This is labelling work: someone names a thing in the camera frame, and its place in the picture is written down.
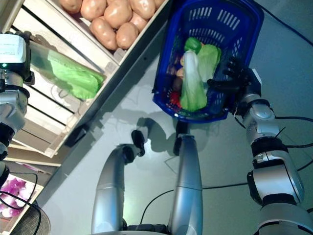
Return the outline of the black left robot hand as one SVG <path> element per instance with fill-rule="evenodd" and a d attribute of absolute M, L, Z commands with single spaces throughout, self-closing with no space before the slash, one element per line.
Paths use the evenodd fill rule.
<path fill-rule="evenodd" d="M 31 32 L 25 31 L 23 33 L 23 38 L 26 43 L 26 59 L 25 59 L 25 73 L 24 73 L 24 83 L 27 85 L 34 85 L 35 84 L 35 77 L 34 72 L 31 71 L 31 49 L 30 49 L 30 36 Z"/>

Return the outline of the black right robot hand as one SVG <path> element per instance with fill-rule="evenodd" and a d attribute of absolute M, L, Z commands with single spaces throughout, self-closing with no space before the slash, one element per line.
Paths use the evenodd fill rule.
<path fill-rule="evenodd" d="M 261 83 L 253 70 L 245 66 L 237 57 L 230 57 L 223 70 L 230 79 L 217 81 L 209 79 L 207 84 L 216 92 L 226 94 L 258 94 L 261 96 Z"/>

